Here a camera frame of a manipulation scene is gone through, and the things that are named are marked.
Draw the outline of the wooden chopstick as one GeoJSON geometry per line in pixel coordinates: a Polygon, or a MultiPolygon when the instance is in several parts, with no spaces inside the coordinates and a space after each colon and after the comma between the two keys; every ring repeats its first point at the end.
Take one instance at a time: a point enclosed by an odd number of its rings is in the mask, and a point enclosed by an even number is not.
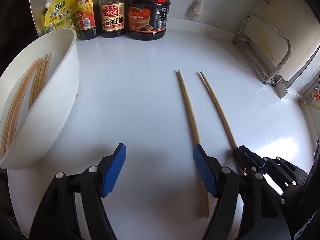
{"type": "Polygon", "coordinates": [[[48,69],[49,69],[51,58],[52,58],[52,52],[50,52],[50,54],[47,55],[47,58],[44,62],[42,80],[41,80],[41,88],[43,88],[46,84],[46,79],[47,79],[47,74],[48,74],[48,69]]]}
{"type": "MultiPolygon", "coordinates": [[[[177,74],[177,78],[178,78],[178,81],[180,84],[180,89],[181,89],[186,113],[187,113],[189,124],[190,124],[189,127],[190,127],[191,138],[193,141],[193,145],[195,146],[195,145],[201,143],[201,139],[200,139],[200,134],[199,134],[199,130],[197,127],[197,123],[196,123],[194,110],[193,110],[191,100],[189,98],[189,93],[188,93],[187,87],[185,85],[185,81],[184,81],[184,78],[183,78],[181,71],[178,70],[176,72],[176,74],[177,74]]],[[[208,193],[206,191],[206,188],[202,182],[202,179],[200,179],[200,185],[201,185],[202,200],[203,200],[203,204],[202,204],[203,211],[201,212],[201,217],[209,218],[210,217],[209,197],[208,197],[208,193]]]]}
{"type": "Polygon", "coordinates": [[[33,77],[33,74],[35,73],[35,70],[41,63],[42,59],[36,59],[29,69],[27,70],[26,74],[24,75],[21,83],[19,84],[19,87],[14,95],[14,98],[12,100],[12,103],[10,105],[7,118],[5,121],[5,125],[3,128],[3,134],[2,134],[2,141],[1,141],[1,153],[5,154],[7,151],[7,148],[12,143],[15,134],[16,134],[16,127],[17,127],[17,120],[19,117],[22,101],[24,99],[26,90],[29,86],[29,83],[31,81],[31,78],[33,77]]]}
{"type": "Polygon", "coordinates": [[[44,58],[41,59],[40,67],[39,67],[39,74],[37,78],[36,84],[36,97],[38,97],[39,93],[42,90],[43,83],[44,83],[44,76],[47,69],[47,64],[49,61],[49,54],[47,54],[44,58]]]}
{"type": "Polygon", "coordinates": [[[235,136],[233,134],[233,131],[231,129],[231,126],[229,124],[229,121],[227,119],[227,116],[213,90],[213,88],[211,87],[208,79],[206,78],[205,74],[203,72],[199,72],[198,73],[199,78],[201,79],[202,84],[204,85],[204,88],[206,90],[206,92],[208,93],[208,96],[210,97],[210,100],[219,116],[219,120],[221,122],[221,125],[223,127],[223,132],[225,134],[226,140],[228,142],[228,146],[225,149],[225,153],[224,153],[224,160],[223,160],[223,164],[227,164],[228,166],[235,168],[235,171],[240,174],[240,175],[246,175],[245,172],[243,170],[241,170],[240,168],[238,168],[236,166],[236,162],[233,159],[233,150],[235,150],[238,145],[235,139],[235,136]]]}
{"type": "Polygon", "coordinates": [[[45,55],[40,59],[39,66],[36,71],[36,75],[33,81],[32,100],[31,103],[37,98],[38,86],[42,82],[42,69],[46,65],[48,55],[45,55]]]}
{"type": "Polygon", "coordinates": [[[22,103],[24,101],[25,94],[31,82],[31,78],[36,72],[39,59],[40,58],[36,59],[28,68],[14,96],[14,99],[12,102],[13,109],[9,113],[9,128],[8,128],[8,139],[7,139],[8,145],[12,143],[13,139],[16,136],[17,123],[20,117],[22,103]]]}
{"type": "Polygon", "coordinates": [[[37,91],[38,91],[39,82],[41,81],[41,71],[42,71],[43,63],[44,63],[44,58],[42,57],[39,59],[39,63],[37,65],[36,73],[33,79],[33,85],[31,88],[31,94],[30,94],[30,100],[29,100],[29,109],[31,109],[38,95],[37,91]]]}

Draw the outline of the large dark soy sauce jug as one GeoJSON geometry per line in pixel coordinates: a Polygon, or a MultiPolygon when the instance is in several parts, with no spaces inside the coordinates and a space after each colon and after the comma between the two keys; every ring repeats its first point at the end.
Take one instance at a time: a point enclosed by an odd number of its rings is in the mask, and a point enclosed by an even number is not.
{"type": "Polygon", "coordinates": [[[165,35],[170,0],[128,0],[127,33],[141,41],[153,41],[165,35]]]}

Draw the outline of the yellow cap vinegar bottle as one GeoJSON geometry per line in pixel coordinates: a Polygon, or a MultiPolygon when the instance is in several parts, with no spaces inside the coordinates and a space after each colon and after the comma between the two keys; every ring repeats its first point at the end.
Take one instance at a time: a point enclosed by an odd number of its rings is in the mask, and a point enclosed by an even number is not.
{"type": "Polygon", "coordinates": [[[75,5],[80,38],[98,37],[102,32],[99,0],[75,0],[75,5]]]}

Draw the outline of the white dish brush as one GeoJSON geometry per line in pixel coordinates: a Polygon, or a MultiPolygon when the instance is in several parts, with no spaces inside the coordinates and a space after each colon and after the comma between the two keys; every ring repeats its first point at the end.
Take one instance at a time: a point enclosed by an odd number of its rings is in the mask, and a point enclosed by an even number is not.
{"type": "Polygon", "coordinates": [[[204,0],[195,0],[192,5],[189,6],[186,16],[193,19],[198,19],[202,16],[204,10],[204,0]]]}

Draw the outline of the yellow green seasoning pouch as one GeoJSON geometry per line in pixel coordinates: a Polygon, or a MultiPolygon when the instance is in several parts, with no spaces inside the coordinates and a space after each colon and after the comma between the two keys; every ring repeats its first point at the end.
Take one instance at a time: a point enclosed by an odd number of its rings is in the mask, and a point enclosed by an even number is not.
{"type": "Polygon", "coordinates": [[[54,0],[44,15],[44,22],[46,33],[67,28],[76,31],[76,38],[80,37],[75,0],[54,0]]]}

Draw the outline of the wall power outlet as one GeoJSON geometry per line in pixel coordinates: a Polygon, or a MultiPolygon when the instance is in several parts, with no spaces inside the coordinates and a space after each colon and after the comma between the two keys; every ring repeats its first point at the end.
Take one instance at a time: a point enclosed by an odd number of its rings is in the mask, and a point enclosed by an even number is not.
{"type": "Polygon", "coordinates": [[[309,106],[319,110],[319,75],[303,90],[302,98],[298,100],[300,106],[309,106]]]}

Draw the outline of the white plastic basin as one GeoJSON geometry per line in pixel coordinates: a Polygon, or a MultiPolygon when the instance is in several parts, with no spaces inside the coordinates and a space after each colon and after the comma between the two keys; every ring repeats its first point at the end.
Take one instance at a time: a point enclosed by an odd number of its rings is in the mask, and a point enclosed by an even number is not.
{"type": "Polygon", "coordinates": [[[1,76],[1,128],[4,128],[14,95],[31,64],[52,52],[46,84],[29,109],[31,88],[27,89],[16,136],[5,154],[1,168],[21,170],[38,163],[50,150],[74,105],[80,82],[76,32],[58,29],[41,36],[24,48],[1,76]]]}

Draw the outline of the soy sauce bottle brown label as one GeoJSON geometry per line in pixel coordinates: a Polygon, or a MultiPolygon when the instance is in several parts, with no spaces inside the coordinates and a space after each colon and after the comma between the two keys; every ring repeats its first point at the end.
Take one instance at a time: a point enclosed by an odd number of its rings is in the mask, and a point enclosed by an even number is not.
{"type": "Polygon", "coordinates": [[[103,36],[114,38],[125,33],[125,0],[100,0],[103,36]]]}

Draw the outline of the metal cutting board rack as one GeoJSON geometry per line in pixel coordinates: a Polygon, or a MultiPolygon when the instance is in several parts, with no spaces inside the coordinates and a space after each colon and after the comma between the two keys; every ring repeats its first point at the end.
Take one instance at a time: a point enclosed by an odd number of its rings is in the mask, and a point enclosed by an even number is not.
{"type": "Polygon", "coordinates": [[[249,13],[233,38],[248,58],[264,85],[276,86],[283,77],[280,70],[291,56],[289,39],[260,15],[249,13]]]}

